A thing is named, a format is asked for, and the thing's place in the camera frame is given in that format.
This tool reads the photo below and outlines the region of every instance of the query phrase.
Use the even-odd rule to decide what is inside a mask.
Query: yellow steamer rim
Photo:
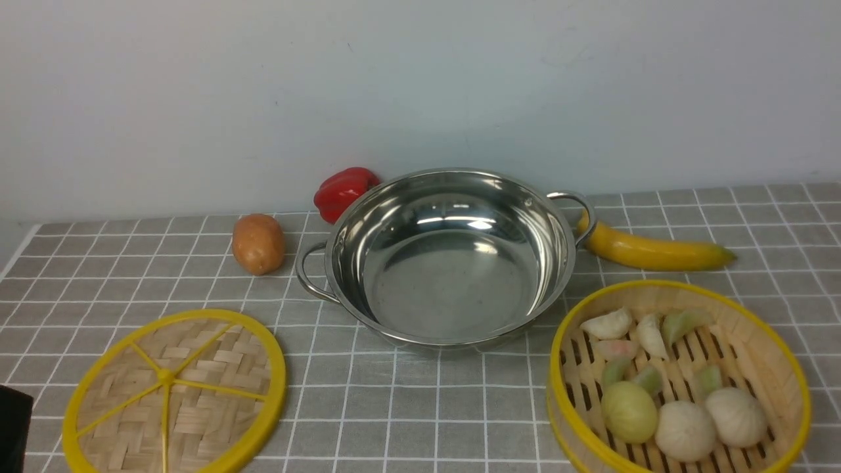
[[[759,446],[734,449],[719,444],[710,459],[687,465],[662,456],[653,439],[645,445],[635,446],[616,441],[619,451],[609,445],[601,420],[600,387],[595,381],[600,378],[604,362],[598,365],[599,361],[594,360],[592,348],[583,333],[580,338],[571,334],[564,340],[564,336],[567,331],[577,330],[583,320],[622,306],[628,307],[637,320],[644,315],[638,312],[653,309],[704,307],[713,315],[715,323],[698,329],[697,338],[687,343],[685,337],[675,344],[679,357],[670,362],[674,366],[665,368],[664,364],[655,363],[663,360],[647,361],[648,356],[640,349],[635,368],[646,363],[655,364],[668,378],[664,379],[666,401],[675,397],[689,401],[694,370],[707,362],[718,364],[725,380],[729,378],[732,384],[752,394],[755,390],[768,414],[769,433]],[[632,333],[630,339],[635,339],[635,335]],[[581,472],[706,473],[735,469],[784,472],[803,449],[812,418],[806,377],[780,336],[756,315],[728,298],[675,281],[649,279],[614,284],[582,300],[563,319],[555,334],[548,378],[547,409],[555,438],[569,461]],[[577,407],[571,397],[579,398]]]
[[[278,341],[233,311],[187,311],[132,332],[82,378],[62,446],[74,472],[239,471],[278,425]]]

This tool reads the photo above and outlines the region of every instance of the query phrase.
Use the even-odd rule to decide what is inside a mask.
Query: bamboo steamer
[[[769,429],[749,449],[718,444],[709,459],[684,464],[666,458],[653,439],[628,445],[606,430],[600,410],[605,362],[595,354],[579,324],[627,307],[638,322],[652,311],[699,308],[714,319],[679,340],[672,360],[650,359],[640,348],[632,369],[653,364],[664,376],[658,407],[667,401],[698,399],[694,373],[717,364],[725,383],[754,395],[765,410]],[[632,328],[627,336],[636,339]],[[744,307],[711,291],[674,281],[641,280],[615,284],[582,300],[564,318],[552,346],[547,389],[549,420],[555,437],[581,472],[787,471],[807,441],[812,405],[800,365],[782,339]]]

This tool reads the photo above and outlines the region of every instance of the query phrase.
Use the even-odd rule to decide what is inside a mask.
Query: yellow banana
[[[578,223],[587,228],[587,212]],[[587,249],[600,258],[647,271],[711,271],[736,260],[732,251],[711,242],[675,242],[632,235],[598,222]]]

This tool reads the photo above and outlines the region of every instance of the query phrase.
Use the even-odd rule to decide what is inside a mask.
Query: bell pepper
[[[379,178],[366,168],[349,167],[324,181],[315,192],[313,203],[321,218],[332,225],[354,200],[379,183]]]

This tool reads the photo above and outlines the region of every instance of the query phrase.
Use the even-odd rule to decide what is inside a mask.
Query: gray tiled tablecloth
[[[0,382],[37,399],[26,469],[66,470],[64,406],[109,344],[162,315],[217,307],[259,319],[287,355],[287,408],[247,471],[570,470],[544,407],[558,321],[606,284],[666,278],[730,296],[772,324],[801,361],[815,406],[812,439],[795,470],[841,470],[841,185],[593,200],[613,226],[712,239],[739,260],[721,272],[646,274],[580,252],[562,310],[498,353],[439,361],[395,351],[291,278],[298,248],[330,230],[317,214],[277,215],[289,254],[262,278],[230,255],[238,215],[44,225],[0,281]],[[320,259],[307,266],[324,283]]]

